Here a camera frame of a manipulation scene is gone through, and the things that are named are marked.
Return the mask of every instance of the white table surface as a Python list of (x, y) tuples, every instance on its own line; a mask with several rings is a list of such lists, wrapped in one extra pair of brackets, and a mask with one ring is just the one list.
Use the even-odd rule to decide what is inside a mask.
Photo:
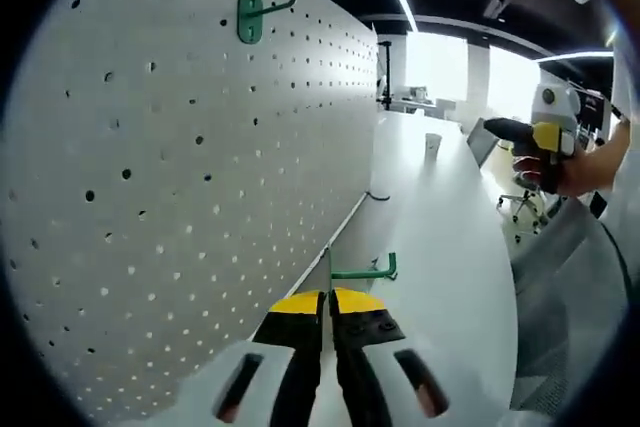
[[(398, 278), (376, 280), (371, 294), (384, 301), (407, 337), (423, 336), (452, 353), (476, 370), (487, 395), (508, 407), (517, 360), (516, 295), (500, 218), (480, 169), (457, 124), (379, 115), (375, 155), (388, 155), (394, 165), (383, 170), (388, 175), (401, 168), (411, 187), (381, 246), (396, 252)], [(426, 161), (425, 133), (442, 136), (437, 157)], [(372, 189), (383, 176), (374, 171)], [(386, 266), (381, 257), (379, 267)], [(333, 353), (323, 356), (310, 425), (350, 425)]]

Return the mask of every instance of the person's hand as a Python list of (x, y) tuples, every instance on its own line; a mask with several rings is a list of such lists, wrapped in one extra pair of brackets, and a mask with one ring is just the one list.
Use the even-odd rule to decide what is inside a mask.
[[(558, 183), (558, 194), (579, 197), (594, 190), (593, 172), (596, 166), (594, 159), (576, 145), (574, 156), (562, 162), (562, 175)], [(542, 161), (535, 156), (516, 157), (513, 169), (522, 172), (525, 179), (540, 185), (542, 178)]]

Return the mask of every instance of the pegboard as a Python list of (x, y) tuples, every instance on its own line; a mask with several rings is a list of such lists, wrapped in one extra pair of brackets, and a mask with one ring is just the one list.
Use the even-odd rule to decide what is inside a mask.
[(36, 351), (98, 423), (172, 405), (368, 188), (375, 35), (298, 0), (245, 45), (236, 5), (56, 0), (11, 88), (5, 274)]

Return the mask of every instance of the green pegboard hook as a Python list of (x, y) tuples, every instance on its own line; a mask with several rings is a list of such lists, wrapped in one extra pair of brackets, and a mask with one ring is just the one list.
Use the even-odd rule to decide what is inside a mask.
[(238, 37), (245, 44), (257, 44), (262, 39), (262, 16), (293, 7), (296, 1), (264, 9), (262, 0), (238, 0)]

